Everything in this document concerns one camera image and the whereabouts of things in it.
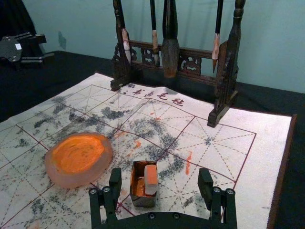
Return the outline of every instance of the wooden stand leg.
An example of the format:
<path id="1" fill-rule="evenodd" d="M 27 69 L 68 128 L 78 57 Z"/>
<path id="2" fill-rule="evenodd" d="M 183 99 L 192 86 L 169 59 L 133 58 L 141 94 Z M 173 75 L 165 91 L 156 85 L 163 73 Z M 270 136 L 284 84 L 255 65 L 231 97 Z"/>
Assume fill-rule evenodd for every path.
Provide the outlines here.
<path id="1" fill-rule="evenodd" d="M 225 113 L 229 110 L 231 105 L 235 102 L 235 100 L 237 98 L 237 93 L 238 93 L 238 91 L 234 91 L 234 93 L 232 94 L 232 96 L 227 104 L 223 104 L 218 109 L 213 109 L 209 113 L 208 124 L 207 124 L 208 126 L 210 126 L 210 127 L 217 126 L 217 124 L 219 123 L 219 120 L 225 115 Z"/>

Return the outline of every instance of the calligraphy practice grid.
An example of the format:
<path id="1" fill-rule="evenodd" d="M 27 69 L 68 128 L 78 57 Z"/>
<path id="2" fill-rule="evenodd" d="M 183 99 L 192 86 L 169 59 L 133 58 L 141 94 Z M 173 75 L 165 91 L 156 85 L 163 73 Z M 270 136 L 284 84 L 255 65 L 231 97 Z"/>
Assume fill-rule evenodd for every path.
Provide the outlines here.
<path id="1" fill-rule="evenodd" d="M 129 84 L 113 92 L 109 86 L 110 78 L 95 74 L 0 124 L 1 228 L 90 227 L 88 190 L 108 185 L 115 167 L 122 169 L 116 209 L 119 219 L 149 211 L 176 211 L 207 219 L 209 211 L 197 185 L 201 167 L 209 169 L 214 186 L 236 190 L 237 207 L 249 208 L 245 200 L 238 198 L 239 178 L 247 169 L 254 142 L 264 136 L 257 136 L 253 128 L 226 122 L 220 122 L 216 128 L 208 127 L 206 116 L 198 113 L 198 104 L 208 110 L 213 107 L 211 104 L 166 88 Z M 192 112 L 190 106 L 198 110 Z M 113 159 L 98 180 L 63 189 L 49 180 L 44 155 L 66 136 L 79 132 L 97 132 L 108 137 Z M 154 208 L 132 205 L 129 185 L 135 160 L 157 161 L 159 190 Z M 259 206 L 260 210 L 262 206 L 270 210 L 272 188 L 267 198 L 261 197 L 265 203 Z M 262 225 L 266 224 L 269 210 L 262 212 Z M 103 208 L 101 214 L 105 220 Z M 239 214 L 239 225 L 249 223 L 248 217 L 239 218 Z M 252 222 L 253 228 L 258 222 Z"/>

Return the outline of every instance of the white felt mat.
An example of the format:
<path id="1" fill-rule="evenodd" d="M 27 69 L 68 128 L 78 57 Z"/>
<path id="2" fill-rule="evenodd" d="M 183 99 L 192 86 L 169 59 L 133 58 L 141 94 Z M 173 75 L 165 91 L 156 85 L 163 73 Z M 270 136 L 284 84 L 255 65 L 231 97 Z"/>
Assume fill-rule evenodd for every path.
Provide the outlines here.
<path id="1" fill-rule="evenodd" d="M 147 211 L 207 219 L 197 186 L 199 168 L 206 167 L 215 186 L 236 191 L 238 228 L 266 228 L 291 117 L 229 109 L 211 128 L 206 124 L 212 104 L 164 87 L 129 84 L 112 92 L 110 80 L 95 74 L 0 124 L 1 228 L 90 228 L 92 184 L 62 189 L 50 182 L 43 163 L 50 147 L 84 131 L 112 142 L 112 164 L 93 184 L 107 185 L 111 169 L 122 168 L 119 219 Z M 153 209 L 132 205 L 134 160 L 158 161 Z"/>

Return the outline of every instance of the bolt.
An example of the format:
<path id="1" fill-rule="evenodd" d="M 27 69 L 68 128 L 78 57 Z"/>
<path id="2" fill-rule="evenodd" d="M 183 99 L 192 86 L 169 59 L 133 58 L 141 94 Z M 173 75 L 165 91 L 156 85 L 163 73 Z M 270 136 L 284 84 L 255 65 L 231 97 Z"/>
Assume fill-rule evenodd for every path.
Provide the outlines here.
<path id="1" fill-rule="evenodd" d="M 228 189 L 228 190 L 227 190 L 227 193 L 229 193 L 229 194 L 234 194 L 234 191 L 233 191 L 232 189 Z"/>
<path id="2" fill-rule="evenodd" d="M 174 214 L 173 214 L 173 218 L 174 218 L 174 219 L 179 219 L 179 218 L 180 218 L 180 215 L 179 215 L 178 213 L 174 213 Z"/>
<path id="3" fill-rule="evenodd" d="M 91 190 L 90 190 L 90 193 L 91 193 L 91 194 L 96 193 L 96 189 L 94 189 L 94 188 L 93 188 L 93 189 L 91 189 Z"/>
<path id="4" fill-rule="evenodd" d="M 220 192 L 220 188 L 215 187 L 215 188 L 214 188 L 214 192 Z"/>
<path id="5" fill-rule="evenodd" d="M 149 213 L 148 214 L 148 218 L 150 218 L 150 219 L 154 219 L 156 216 L 153 214 L 153 213 Z"/>
<path id="6" fill-rule="evenodd" d="M 104 192 L 109 192 L 109 191 L 110 191 L 110 188 L 109 188 L 109 187 L 105 187 L 103 191 L 104 191 Z"/>

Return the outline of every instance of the hanging brush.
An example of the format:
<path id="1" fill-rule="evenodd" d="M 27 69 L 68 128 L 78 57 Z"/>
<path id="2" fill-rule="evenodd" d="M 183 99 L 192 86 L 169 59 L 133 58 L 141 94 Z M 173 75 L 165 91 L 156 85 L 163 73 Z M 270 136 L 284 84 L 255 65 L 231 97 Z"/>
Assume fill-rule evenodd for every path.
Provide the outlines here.
<path id="1" fill-rule="evenodd" d="M 156 26 L 156 10 L 154 7 L 154 0 L 151 0 L 151 15 L 152 15 L 152 52 L 154 58 L 154 64 L 160 66 L 159 49 L 158 49 L 158 35 Z"/>
<path id="2" fill-rule="evenodd" d="M 127 57 L 128 62 L 131 62 L 131 54 L 130 54 L 130 46 L 129 46 L 129 35 L 125 27 L 125 20 L 124 20 L 124 14 L 122 9 L 122 3 L 121 0 L 118 0 L 120 15 L 121 15 L 121 23 L 122 23 L 122 37 L 123 37 L 123 45 L 125 54 Z"/>
<path id="3" fill-rule="evenodd" d="M 212 51 L 213 72 L 215 71 L 215 67 L 216 67 L 218 55 L 219 55 L 220 26 L 221 26 L 221 16 L 223 14 L 223 5 L 224 5 L 224 0 L 218 0 L 214 47 L 213 47 L 213 51 Z"/>
<path id="4" fill-rule="evenodd" d="M 164 0 L 162 63 L 165 78 L 176 76 L 179 60 L 178 20 L 175 0 Z"/>

